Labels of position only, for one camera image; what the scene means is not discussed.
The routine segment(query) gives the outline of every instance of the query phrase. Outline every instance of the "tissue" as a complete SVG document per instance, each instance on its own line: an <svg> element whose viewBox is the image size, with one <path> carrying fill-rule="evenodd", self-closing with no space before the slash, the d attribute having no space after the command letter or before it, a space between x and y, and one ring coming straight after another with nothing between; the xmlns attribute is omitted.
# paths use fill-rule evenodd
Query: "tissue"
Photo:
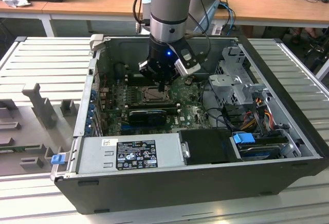
<svg viewBox="0 0 329 224"><path fill-rule="evenodd" d="M2 0L4 3L6 3L9 7L23 7L23 6L29 6L31 3L27 0Z"/></svg>

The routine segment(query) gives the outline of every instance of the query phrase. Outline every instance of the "floor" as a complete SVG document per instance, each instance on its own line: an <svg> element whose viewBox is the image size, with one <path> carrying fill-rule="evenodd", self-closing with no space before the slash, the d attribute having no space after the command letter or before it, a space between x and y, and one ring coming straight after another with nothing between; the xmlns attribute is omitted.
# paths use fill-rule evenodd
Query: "floor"
<svg viewBox="0 0 329 224"><path fill-rule="evenodd" d="M40 20L24 20L20 18L6 18L2 19L4 25L8 28L6 30L3 26L0 26L0 59L6 53L6 48L9 48L14 39L17 36L46 36L43 29L43 25ZM86 21L67 21L67 20L57 20L54 21L54 25L58 36L91 36L87 30ZM101 33L106 35L135 35L135 23L134 22L107 22L107 21L92 21L92 27L94 33ZM260 38L264 33L265 27L255 27L253 32L254 38ZM278 38L282 35L285 28L272 28L271 30L266 30L266 38ZM241 34L241 29L239 26L236 30L231 33L231 35ZM302 33L302 42L300 45L296 46L290 42L291 35L286 34L283 38L283 42L287 47L302 61L304 61L304 54L309 49L309 43L306 33ZM310 67L316 54L311 55L305 62L307 67ZM329 77L323 80L326 86L329 86Z"/></svg>

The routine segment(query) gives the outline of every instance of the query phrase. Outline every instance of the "motherboard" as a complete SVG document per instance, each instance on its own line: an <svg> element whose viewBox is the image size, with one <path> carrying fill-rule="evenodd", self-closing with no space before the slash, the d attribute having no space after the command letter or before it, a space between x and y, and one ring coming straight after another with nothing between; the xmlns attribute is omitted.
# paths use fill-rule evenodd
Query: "motherboard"
<svg viewBox="0 0 329 224"><path fill-rule="evenodd" d="M164 92L144 78L117 80L102 93L105 134L162 134L210 128L199 101L200 92L200 82L194 77L177 79Z"/></svg>

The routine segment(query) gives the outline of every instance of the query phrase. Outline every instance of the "wooden desk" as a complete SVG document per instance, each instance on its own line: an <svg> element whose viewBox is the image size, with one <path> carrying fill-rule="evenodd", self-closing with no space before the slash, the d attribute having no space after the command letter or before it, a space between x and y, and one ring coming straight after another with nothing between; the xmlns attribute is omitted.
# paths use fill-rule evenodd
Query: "wooden desk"
<svg viewBox="0 0 329 224"><path fill-rule="evenodd" d="M329 4L304 0L228 0L238 25L319 27L329 26ZM33 2L24 8L0 4L0 17L38 18L47 36L56 36L52 20L134 21L133 0L64 0L62 3ZM226 10L219 10L214 22L223 24Z"/></svg>
<svg viewBox="0 0 329 224"><path fill-rule="evenodd" d="M62 3L47 3L43 8L49 14L84 14L133 16L134 0L64 0Z"/></svg>
<svg viewBox="0 0 329 224"><path fill-rule="evenodd" d="M228 0L235 11L236 24L283 27L320 27L329 25L329 4L305 0ZM227 19L227 11L219 10L215 19Z"/></svg>

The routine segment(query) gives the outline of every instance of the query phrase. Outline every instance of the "power supply label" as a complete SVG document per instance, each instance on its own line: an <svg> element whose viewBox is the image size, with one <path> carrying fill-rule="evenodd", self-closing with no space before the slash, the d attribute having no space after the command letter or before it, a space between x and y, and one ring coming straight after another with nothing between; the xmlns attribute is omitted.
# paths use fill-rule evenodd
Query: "power supply label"
<svg viewBox="0 0 329 224"><path fill-rule="evenodd" d="M117 143L117 170L158 167L155 140Z"/></svg>

